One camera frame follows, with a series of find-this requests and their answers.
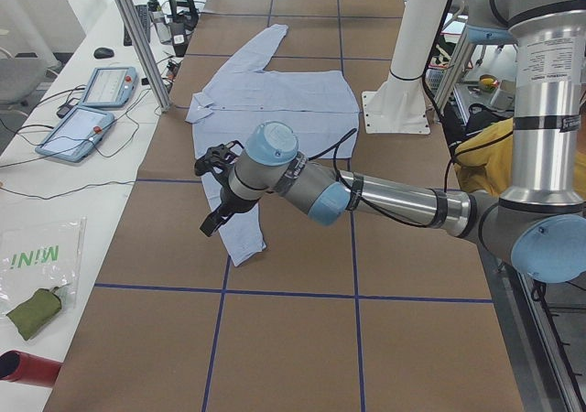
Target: green pouch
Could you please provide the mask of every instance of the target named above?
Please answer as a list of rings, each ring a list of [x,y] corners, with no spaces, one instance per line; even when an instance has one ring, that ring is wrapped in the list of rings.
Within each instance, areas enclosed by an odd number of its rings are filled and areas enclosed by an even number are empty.
[[[31,299],[6,314],[25,341],[61,311],[61,299],[54,294],[58,289],[40,288]]]

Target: shirt sleeve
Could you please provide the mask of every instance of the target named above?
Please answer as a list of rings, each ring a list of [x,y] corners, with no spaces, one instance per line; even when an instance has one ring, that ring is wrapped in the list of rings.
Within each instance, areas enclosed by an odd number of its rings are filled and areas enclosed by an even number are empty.
[[[288,31],[286,25],[273,25],[252,38],[234,53],[216,75],[222,73],[239,73],[246,71],[260,71],[273,58],[278,45]]]

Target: black cable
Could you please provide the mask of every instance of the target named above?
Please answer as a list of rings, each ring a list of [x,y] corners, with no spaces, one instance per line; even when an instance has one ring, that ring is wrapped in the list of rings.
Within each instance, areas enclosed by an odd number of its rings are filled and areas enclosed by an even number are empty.
[[[67,153],[68,151],[71,151],[72,149],[77,148],[79,145],[81,145],[81,143],[79,143],[78,145],[72,147],[72,148],[67,148],[64,149],[62,151],[59,151],[57,153],[53,153],[51,155],[45,155],[45,156],[41,156],[41,157],[37,157],[37,158],[30,158],[29,160],[21,160],[19,162],[14,162],[14,163],[7,163],[5,165],[0,165],[0,168],[9,168],[9,167],[15,167],[17,165],[24,165],[26,163],[30,163],[30,162],[36,162],[37,160],[42,160],[44,158],[48,158],[48,157],[53,157],[56,154],[62,154],[62,153]]]
[[[458,165],[460,165],[463,168],[471,168],[471,167],[467,167],[466,165],[463,165],[458,160],[458,156],[461,156],[462,154],[465,154],[465,153],[470,153],[471,151],[476,151],[477,149],[486,148],[487,146],[490,146],[490,145],[498,144],[499,142],[507,139],[508,137],[510,137],[512,135],[513,135],[513,131],[509,131],[506,135],[500,136],[500,137],[496,138],[495,140],[491,140],[490,142],[486,142],[485,144],[473,146],[472,148],[463,149],[462,151],[454,153],[454,155],[450,158],[448,165],[446,166],[446,171],[444,172],[443,191],[446,192],[448,190],[448,176],[450,174],[450,166],[452,164],[457,163]]]
[[[340,173],[340,170],[338,169],[338,149],[340,149],[340,145],[345,141],[348,140],[348,138],[350,136],[352,136],[354,133],[356,133],[356,128],[353,128],[352,130],[350,130],[348,133],[346,133],[342,139],[340,139],[340,141],[334,146],[333,149],[333,157],[332,157],[332,162],[333,162],[333,170],[336,173],[336,180],[340,181],[340,183],[342,185],[344,185],[348,190],[352,190],[352,186],[348,184],[348,182],[344,179],[344,177],[342,177],[342,174]],[[393,220],[394,222],[400,222],[401,224],[404,224],[406,226],[411,226],[411,227],[418,227],[418,228],[424,228],[424,227],[428,227],[426,224],[419,224],[418,222],[407,222],[403,219],[400,219],[398,217],[396,217],[395,215],[393,215],[392,213],[390,213],[389,211],[381,208],[380,206],[372,203],[371,201],[365,199],[363,196],[360,196],[358,198],[359,201],[361,201],[362,203],[364,203],[366,206],[368,206],[369,208],[373,209],[374,211],[380,213],[381,215],[385,216],[386,218],[389,218],[391,220]]]
[[[324,149],[323,151],[321,151],[319,154],[316,154],[315,156],[310,157],[308,160],[315,160],[316,158],[320,158],[320,157],[328,154],[330,151],[332,151],[333,149],[335,149],[336,147],[340,146],[345,141],[347,141],[357,131],[358,130],[356,128],[353,128],[348,133],[346,133],[344,136],[342,136],[342,138],[338,142],[336,142],[332,146],[327,147],[326,149]]]
[[[586,410],[586,403],[584,403],[584,399],[581,395],[580,386],[578,385],[578,381],[576,380],[576,373],[572,369],[570,359],[568,358],[568,354],[566,353],[566,349],[564,346],[565,343],[561,340],[561,337],[559,336],[558,328],[556,326],[556,323],[553,320],[553,314],[551,313],[549,306],[548,306],[548,303],[546,302],[545,290],[546,290],[545,287],[543,287],[543,291],[542,291],[541,286],[536,286],[534,284],[533,290],[531,291],[531,298],[534,297],[534,292],[535,292],[535,294],[537,296],[537,302],[541,306],[541,309],[543,309],[544,313],[546,314],[546,318],[548,319],[549,327],[551,328],[551,332],[553,333],[556,344],[558,345],[559,356],[561,357],[561,361],[564,363],[564,367],[566,368],[566,372],[570,376],[571,386],[574,389],[574,392],[576,393],[576,397],[578,398],[578,401],[580,402],[580,407],[582,410]]]
[[[157,61],[156,64],[158,65],[158,64],[160,64],[163,61],[172,60],[173,58],[176,58],[175,55],[171,55],[170,53],[168,53],[165,58],[163,58],[162,60]]]
[[[124,112],[124,114],[122,114],[120,117],[116,118],[114,121],[117,122],[120,119],[122,119],[123,117],[127,117],[128,119],[130,119],[130,121],[136,125],[135,130],[132,132],[132,134],[130,135],[130,137],[128,137],[128,139],[126,140],[126,142],[124,142],[118,149],[116,149],[112,154],[104,154],[102,151],[100,151],[98,149],[98,147],[92,142],[93,147],[95,148],[95,150],[100,154],[100,156],[105,157],[105,158],[110,158],[110,157],[114,157],[116,154],[118,154],[120,151],[122,151],[128,144],[130,144],[130,142],[133,141],[133,139],[136,136],[136,133],[138,133],[138,130],[140,129],[140,123],[138,123],[137,121],[135,121],[132,117],[130,117],[130,112],[133,111],[133,109],[135,109],[138,104],[145,98],[145,96],[147,96],[148,92],[151,89],[144,89],[141,93],[138,94],[138,97],[136,99],[136,101],[134,103],[132,103],[132,105],[130,105],[126,111]]]
[[[571,285],[571,286],[573,286],[573,287],[575,287],[575,288],[577,288],[579,290],[586,291],[586,288],[584,288],[582,286],[579,286],[578,284],[574,284],[573,282],[567,281],[566,284],[569,284],[569,285]]]
[[[545,302],[548,285],[545,282],[533,280],[533,288],[531,289],[531,300],[534,302]]]
[[[439,19],[440,22],[438,24],[438,30],[436,31],[436,36],[434,37],[433,44],[431,44],[431,48],[429,49],[428,59],[425,62],[425,68],[423,69],[422,75],[425,75],[428,72],[429,63],[431,62],[431,59],[433,58],[434,49],[436,48],[436,44],[438,43],[438,38],[440,37],[441,31],[443,29],[443,22],[446,19],[446,17],[448,16],[448,13],[450,12],[451,1],[452,0],[447,0],[446,5],[443,8],[443,13],[441,15],[441,18]],[[443,116],[443,113],[439,109],[440,107],[436,103],[435,95],[433,94],[433,92],[429,88],[428,83],[425,81],[425,78],[421,78],[421,84],[423,86],[423,91],[429,97],[429,100],[431,101],[431,105],[433,105],[433,109],[435,110],[436,115],[439,118],[439,121],[442,124],[445,124],[446,120]]]
[[[85,84],[78,85],[77,87],[73,87],[72,89],[64,90],[63,92],[58,92],[58,93],[55,93],[55,94],[51,94],[48,98],[41,99],[37,103],[37,105],[35,105],[35,107],[33,108],[33,110],[35,108],[37,108],[39,105],[41,105],[42,103],[45,103],[46,101],[50,101],[51,99],[56,98],[57,96],[61,96],[62,94],[65,94],[65,93],[69,93],[69,96],[71,96],[71,94],[73,92],[77,92],[77,91],[80,91],[80,90],[85,90]]]
[[[29,143],[32,146],[35,146],[36,144],[34,144],[33,142],[31,142],[30,140],[28,140],[26,137],[22,136],[20,134],[20,131],[25,129],[25,128],[29,128],[29,127],[37,127],[37,126],[43,126],[46,128],[50,128],[52,129],[53,127],[50,125],[41,125],[41,124],[31,124],[31,125],[23,125],[20,128],[18,128],[17,130],[13,130],[12,128],[10,128],[8,125],[6,125],[6,123],[2,120],[2,118],[0,117],[0,125],[2,125],[6,130],[8,130],[10,133],[12,133],[15,136],[19,136],[22,137],[23,139],[25,139],[27,141],[27,143]]]
[[[398,76],[396,75],[392,70],[391,70],[391,75],[394,76],[395,78],[397,78],[400,81],[417,81],[419,78],[423,78],[425,76],[424,74],[421,74],[419,76],[416,76],[415,78],[403,78],[402,76]]]
[[[106,181],[105,183],[90,183],[88,185],[82,186],[80,188],[77,188],[76,190],[67,190],[65,192],[61,192],[59,194],[55,194],[55,195],[50,195],[48,197],[44,197],[41,195],[31,195],[31,194],[25,194],[22,192],[17,192],[15,190],[8,190],[7,188],[0,186],[0,190],[4,190],[6,192],[9,192],[11,194],[14,195],[19,195],[21,197],[27,197],[29,199],[41,199],[41,200],[53,200],[56,199],[57,197],[62,197],[64,195],[68,195],[68,194],[72,194],[73,192],[79,192],[80,190],[87,190],[88,188],[97,188],[100,186],[108,186],[108,185],[130,185],[135,183],[135,180],[128,180],[128,181]]]

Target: light blue shirt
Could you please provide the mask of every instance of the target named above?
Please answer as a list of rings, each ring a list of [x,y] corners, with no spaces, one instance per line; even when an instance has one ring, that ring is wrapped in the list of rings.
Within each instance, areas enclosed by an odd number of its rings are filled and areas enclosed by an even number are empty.
[[[309,157],[358,127],[358,104],[339,70],[264,71],[287,31],[284,25],[263,30],[224,63],[202,92],[193,95],[187,121],[193,124],[196,157],[210,146],[232,140],[244,143],[266,121],[290,126],[298,136],[299,151]],[[356,135],[342,144],[338,157],[350,157],[355,141]],[[202,182],[215,209],[221,187],[211,174]],[[266,247],[257,206],[234,215],[220,235],[236,266]]]

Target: label sticker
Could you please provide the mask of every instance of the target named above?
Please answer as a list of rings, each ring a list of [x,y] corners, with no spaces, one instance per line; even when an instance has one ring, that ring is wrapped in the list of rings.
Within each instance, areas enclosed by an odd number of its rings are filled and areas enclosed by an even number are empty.
[[[561,133],[568,133],[569,131],[580,130],[581,118],[579,115],[564,117],[561,120]]]
[[[519,48],[517,87],[546,82],[580,84],[585,38],[553,38]]]

